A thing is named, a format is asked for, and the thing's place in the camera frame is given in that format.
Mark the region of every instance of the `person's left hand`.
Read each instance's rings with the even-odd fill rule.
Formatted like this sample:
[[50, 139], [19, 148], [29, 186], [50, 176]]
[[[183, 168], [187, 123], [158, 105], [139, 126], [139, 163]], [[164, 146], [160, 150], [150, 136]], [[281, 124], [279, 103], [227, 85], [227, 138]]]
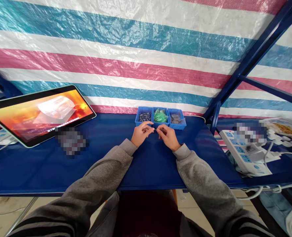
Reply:
[[139, 146], [145, 141], [149, 134], [154, 132], [154, 128], [148, 126], [148, 124], [154, 124], [151, 121], [142, 122], [141, 125], [134, 128], [134, 133], [131, 142], [139, 148]]

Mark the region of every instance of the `blue plastic bin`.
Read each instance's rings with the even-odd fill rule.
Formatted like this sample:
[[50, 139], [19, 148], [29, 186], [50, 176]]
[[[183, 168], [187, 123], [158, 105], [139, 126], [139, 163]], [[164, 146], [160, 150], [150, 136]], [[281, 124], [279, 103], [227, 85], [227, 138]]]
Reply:
[[154, 122], [154, 111], [153, 111], [153, 108], [152, 107], [138, 107], [138, 110], [137, 110], [137, 115], [136, 115], [136, 118], [135, 118], [135, 124], [136, 124], [136, 127], [139, 126], [140, 124], [142, 124], [142, 122], [139, 122], [139, 114], [140, 113], [148, 113], [150, 112], [150, 118], [152, 120], [152, 122]]
[[[186, 119], [183, 116], [182, 110], [178, 110], [178, 109], [168, 109], [168, 113], [169, 113], [169, 119], [170, 119], [170, 123], [169, 123], [169, 127], [173, 128], [173, 129], [179, 129], [179, 130], [183, 130], [187, 123], [186, 123]], [[181, 114], [181, 119], [183, 119], [183, 122], [181, 124], [174, 124], [171, 123], [171, 114]]]
[[[168, 116], [167, 122], [165, 122], [165, 123], [155, 122], [155, 120], [154, 120], [154, 115], [155, 115], [155, 112], [156, 112], [157, 109], [159, 109], [159, 110], [165, 110], [165, 113], [166, 113], [166, 115]], [[158, 128], [158, 126], [161, 125], [161, 124], [166, 124], [167, 126], [169, 126], [169, 124], [170, 124], [170, 115], [169, 115], [169, 112], [168, 112], [167, 108], [153, 107], [152, 122], [154, 123], [154, 124], [153, 124], [153, 127], [154, 127], [154, 128]]]

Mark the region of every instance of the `gray sweatshirt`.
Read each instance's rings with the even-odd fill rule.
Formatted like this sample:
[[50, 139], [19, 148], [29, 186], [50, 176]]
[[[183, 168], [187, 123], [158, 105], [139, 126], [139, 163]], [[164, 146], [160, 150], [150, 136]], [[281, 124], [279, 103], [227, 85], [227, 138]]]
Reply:
[[[67, 188], [61, 198], [33, 211], [9, 236], [112, 237], [119, 202], [116, 189], [136, 150], [128, 139], [113, 147], [83, 178]], [[183, 144], [174, 154], [179, 174], [210, 222], [215, 236], [273, 236], [252, 212], [243, 209], [230, 188], [194, 151]], [[89, 231], [91, 215], [107, 199]], [[210, 235], [182, 216], [180, 236]]]

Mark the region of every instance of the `green component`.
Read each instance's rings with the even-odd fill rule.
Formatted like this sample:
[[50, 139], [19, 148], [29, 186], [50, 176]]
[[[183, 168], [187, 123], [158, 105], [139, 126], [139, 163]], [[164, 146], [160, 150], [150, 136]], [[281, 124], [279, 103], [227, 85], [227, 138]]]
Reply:
[[165, 110], [159, 110], [159, 109], [155, 111], [154, 122], [162, 122], [162, 123], [167, 122], [168, 116], [166, 116], [164, 111]]

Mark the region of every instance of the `tablet screen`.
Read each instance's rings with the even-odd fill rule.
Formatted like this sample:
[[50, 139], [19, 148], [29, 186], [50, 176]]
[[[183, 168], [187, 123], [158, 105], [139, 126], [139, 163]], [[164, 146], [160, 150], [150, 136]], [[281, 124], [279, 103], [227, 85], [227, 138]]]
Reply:
[[0, 122], [29, 142], [93, 113], [80, 93], [71, 90], [0, 108]]

